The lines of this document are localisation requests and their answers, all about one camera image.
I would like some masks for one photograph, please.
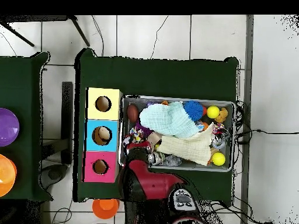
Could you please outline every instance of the shape sorter box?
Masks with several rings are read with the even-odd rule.
[[[118,89],[86,88],[83,182],[115,182],[119,172],[117,153],[121,97]],[[103,129],[109,139],[101,136]],[[105,162],[108,167],[104,173],[95,171],[97,160]]]
[[[108,120],[87,120],[86,151],[117,152],[119,140],[119,122]],[[110,141],[107,145],[98,145],[92,139],[93,131],[97,127],[106,127],[110,130]]]
[[[95,87],[86,88],[87,118],[90,120],[119,120],[120,100],[122,97],[119,89],[102,89]],[[100,111],[96,107],[99,98],[105,97],[109,102],[108,109]]]
[[[116,152],[94,152],[87,151],[85,157],[85,179],[84,182],[114,183],[119,173]],[[108,166],[107,172],[98,174],[94,170],[96,161],[102,160]]]

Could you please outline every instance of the green table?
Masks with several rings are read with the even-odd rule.
[[[0,107],[14,112],[20,122],[16,140],[0,147],[18,170],[15,185],[1,199],[50,200],[38,181],[41,161],[40,71],[47,52],[30,58],[0,57]]]
[[[237,66],[236,58],[227,58],[225,61],[102,58],[95,57],[89,48],[83,49],[75,61],[74,134],[77,142],[74,146],[74,197],[78,196],[78,201],[84,198],[120,198],[117,183],[81,181],[86,87],[120,89],[127,95],[235,102]],[[223,200],[228,205],[231,202],[232,171],[221,173],[164,170],[164,172],[178,174],[187,179],[191,183],[187,189],[197,200]]]

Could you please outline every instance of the purple bowl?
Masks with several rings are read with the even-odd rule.
[[[0,108],[0,147],[10,145],[18,136],[20,124],[13,112]]]

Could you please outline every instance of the yellow block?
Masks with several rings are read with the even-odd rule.
[[[96,101],[103,96],[109,99],[110,109],[99,111],[96,108]],[[120,115],[120,99],[122,93],[119,89],[102,89],[90,87],[88,89],[88,112],[87,117],[91,120],[118,120]]]

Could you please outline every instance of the white towel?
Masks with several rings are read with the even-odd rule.
[[[203,132],[198,132],[190,138],[176,138],[174,136],[162,136],[162,143],[157,151],[175,155],[197,164],[206,166],[211,159],[211,134],[213,123]]]

